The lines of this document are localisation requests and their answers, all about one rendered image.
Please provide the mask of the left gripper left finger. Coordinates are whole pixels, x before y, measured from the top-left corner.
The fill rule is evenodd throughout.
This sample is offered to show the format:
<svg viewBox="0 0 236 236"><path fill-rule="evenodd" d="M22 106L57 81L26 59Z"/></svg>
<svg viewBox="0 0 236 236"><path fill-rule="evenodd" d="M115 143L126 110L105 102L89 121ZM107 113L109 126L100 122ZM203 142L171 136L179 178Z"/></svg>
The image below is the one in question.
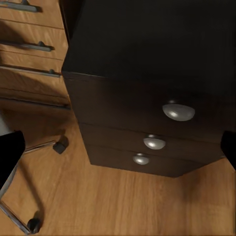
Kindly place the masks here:
<svg viewBox="0 0 236 236"><path fill-rule="evenodd" d="M0 190L26 149L21 131L0 136Z"/></svg>

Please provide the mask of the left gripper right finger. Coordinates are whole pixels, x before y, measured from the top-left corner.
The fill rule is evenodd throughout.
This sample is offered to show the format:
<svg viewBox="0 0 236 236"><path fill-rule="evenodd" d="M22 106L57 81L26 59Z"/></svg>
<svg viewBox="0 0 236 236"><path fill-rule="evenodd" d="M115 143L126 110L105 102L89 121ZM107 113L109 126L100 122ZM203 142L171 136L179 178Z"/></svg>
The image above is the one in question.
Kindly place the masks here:
<svg viewBox="0 0 236 236"><path fill-rule="evenodd" d="M227 130L224 131L220 146L221 150L236 170L236 133Z"/></svg>

